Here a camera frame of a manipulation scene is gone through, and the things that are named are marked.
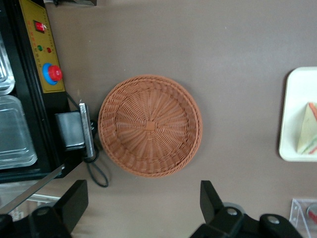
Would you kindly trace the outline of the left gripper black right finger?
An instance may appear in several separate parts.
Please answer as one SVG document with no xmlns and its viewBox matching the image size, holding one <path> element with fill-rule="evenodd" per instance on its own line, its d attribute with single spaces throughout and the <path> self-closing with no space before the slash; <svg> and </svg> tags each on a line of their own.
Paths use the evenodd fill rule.
<svg viewBox="0 0 317 238">
<path fill-rule="evenodd" d="M 201 181 L 200 208 L 205 220 L 192 238 L 300 238 L 301 234 L 284 217 L 263 214 L 257 221 L 241 209 L 225 206 L 208 180 Z"/>
</svg>

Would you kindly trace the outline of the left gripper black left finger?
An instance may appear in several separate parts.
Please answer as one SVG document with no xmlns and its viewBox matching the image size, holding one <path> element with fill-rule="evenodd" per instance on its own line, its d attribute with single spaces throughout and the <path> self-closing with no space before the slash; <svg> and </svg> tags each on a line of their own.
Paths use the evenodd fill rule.
<svg viewBox="0 0 317 238">
<path fill-rule="evenodd" d="M 88 203 L 87 181 L 77 180 L 56 203 L 39 206 L 22 219 L 14 221 L 10 214 L 1 213 L 0 236 L 70 238 Z"/>
</svg>

